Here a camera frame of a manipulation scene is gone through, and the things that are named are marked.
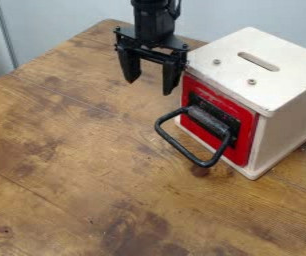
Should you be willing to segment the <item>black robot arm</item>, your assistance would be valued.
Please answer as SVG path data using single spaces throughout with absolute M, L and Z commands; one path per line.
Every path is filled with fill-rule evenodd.
M 178 87 L 187 65 L 188 44 L 175 36 L 182 0 L 131 0 L 135 25 L 117 26 L 115 50 L 124 78 L 133 83 L 141 75 L 141 60 L 163 66 L 163 95 Z

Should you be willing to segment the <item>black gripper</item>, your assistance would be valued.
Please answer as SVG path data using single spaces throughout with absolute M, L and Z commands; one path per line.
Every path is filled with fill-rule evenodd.
M 116 51 L 124 78 L 141 75 L 140 60 L 163 64 L 163 95 L 178 87 L 187 63 L 187 44 L 175 36 L 180 6 L 135 6 L 135 24 L 116 27 Z

